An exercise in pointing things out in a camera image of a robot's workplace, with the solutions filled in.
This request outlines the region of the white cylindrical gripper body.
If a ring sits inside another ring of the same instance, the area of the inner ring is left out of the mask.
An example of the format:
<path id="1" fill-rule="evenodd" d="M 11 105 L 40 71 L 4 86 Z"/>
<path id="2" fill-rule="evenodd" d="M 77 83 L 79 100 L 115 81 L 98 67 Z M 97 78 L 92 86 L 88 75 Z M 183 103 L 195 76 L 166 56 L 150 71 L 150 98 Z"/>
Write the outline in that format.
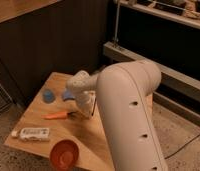
<path id="1" fill-rule="evenodd" d="M 82 92 L 75 95 L 76 105 L 79 111 L 82 113 L 83 116 L 86 118 L 89 117 L 91 103 L 95 99 L 95 96 L 89 92 Z"/>

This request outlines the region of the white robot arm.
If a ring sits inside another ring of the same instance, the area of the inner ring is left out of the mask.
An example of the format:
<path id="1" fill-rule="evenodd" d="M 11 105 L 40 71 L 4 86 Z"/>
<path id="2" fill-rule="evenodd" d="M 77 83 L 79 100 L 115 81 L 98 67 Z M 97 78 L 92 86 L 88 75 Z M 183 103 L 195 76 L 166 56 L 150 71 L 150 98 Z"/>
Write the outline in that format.
<path id="1" fill-rule="evenodd" d="M 97 102 L 115 171 L 168 171 L 146 102 L 160 82 L 151 60 L 116 63 L 95 75 L 81 70 L 68 79 L 83 115 Z"/>

